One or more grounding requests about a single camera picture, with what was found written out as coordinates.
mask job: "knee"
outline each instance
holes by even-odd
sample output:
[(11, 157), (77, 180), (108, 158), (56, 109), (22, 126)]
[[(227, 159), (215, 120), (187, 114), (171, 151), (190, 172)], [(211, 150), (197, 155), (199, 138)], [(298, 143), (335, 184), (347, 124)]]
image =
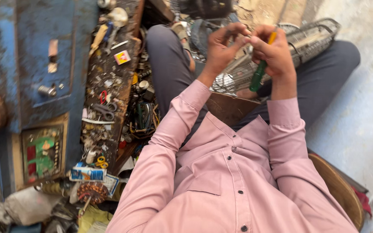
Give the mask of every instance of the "knee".
[(148, 30), (146, 37), (147, 46), (169, 45), (170, 43), (178, 42), (178, 37), (172, 29), (165, 25), (155, 25)]
[(332, 45), (335, 59), (355, 68), (360, 63), (360, 52), (358, 48), (349, 41), (335, 41)]

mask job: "leg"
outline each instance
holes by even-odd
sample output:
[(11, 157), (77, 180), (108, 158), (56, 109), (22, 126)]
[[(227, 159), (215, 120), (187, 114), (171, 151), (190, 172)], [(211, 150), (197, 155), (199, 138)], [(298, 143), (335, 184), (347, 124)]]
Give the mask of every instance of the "leg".
[[(191, 58), (188, 51), (182, 48), (178, 36), (164, 25), (156, 25), (149, 29), (146, 45), (152, 67), (153, 87), (159, 111), (164, 117), (168, 113), (171, 100), (195, 80), (190, 70)], [(198, 129), (207, 112), (208, 109), (204, 106), (184, 144)]]
[[(306, 130), (324, 113), (359, 62), (360, 54), (355, 45), (335, 41), (323, 53), (296, 70), (299, 110), (306, 122)], [(266, 83), (261, 90), (265, 96), (270, 95), (271, 83)], [(232, 129), (241, 129), (258, 115), (269, 123), (267, 104), (255, 108)]]

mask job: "blue metal cabinet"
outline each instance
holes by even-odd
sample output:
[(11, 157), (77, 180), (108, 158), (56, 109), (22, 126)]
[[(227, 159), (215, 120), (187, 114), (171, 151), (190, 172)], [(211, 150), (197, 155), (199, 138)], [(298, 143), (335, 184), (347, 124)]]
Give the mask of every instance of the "blue metal cabinet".
[[(23, 151), (13, 139), (21, 140), (25, 129), (67, 113), (62, 170), (80, 159), (88, 53), (97, 17), (94, 0), (0, 1), (0, 96), (8, 112), (7, 127), (0, 131), (1, 196), (18, 188), (14, 157)], [(48, 72), (50, 40), (58, 41), (56, 72)], [(54, 97), (38, 91), (53, 85)]]

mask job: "shirt sleeve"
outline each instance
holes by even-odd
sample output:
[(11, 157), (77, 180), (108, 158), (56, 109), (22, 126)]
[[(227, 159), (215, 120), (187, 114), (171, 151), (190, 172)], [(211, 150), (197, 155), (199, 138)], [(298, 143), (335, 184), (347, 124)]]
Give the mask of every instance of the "shirt sleeve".
[(139, 156), (106, 232), (137, 232), (174, 193), (175, 153), (191, 132), (211, 92), (195, 80), (171, 101), (169, 111)]
[(268, 101), (272, 175), (318, 232), (358, 232), (308, 158), (297, 98)]

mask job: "man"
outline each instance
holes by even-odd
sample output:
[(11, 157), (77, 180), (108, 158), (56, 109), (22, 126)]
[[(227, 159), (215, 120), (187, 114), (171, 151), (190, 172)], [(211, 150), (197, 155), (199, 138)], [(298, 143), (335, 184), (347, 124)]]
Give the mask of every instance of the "man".
[[(323, 113), (358, 66), (358, 50), (336, 41), (295, 71), (283, 30), (265, 43), (273, 30), (260, 26), (250, 39), (237, 36), (250, 32), (235, 23), (211, 34), (196, 80), (177, 35), (162, 25), (149, 30), (164, 118), (139, 156), (108, 233), (357, 232), (308, 159), (305, 122)], [(231, 36), (236, 41), (227, 47)], [(247, 43), (254, 62), (267, 61), (270, 90), (258, 94), (271, 92), (271, 100), (230, 128), (205, 102), (215, 77)]]

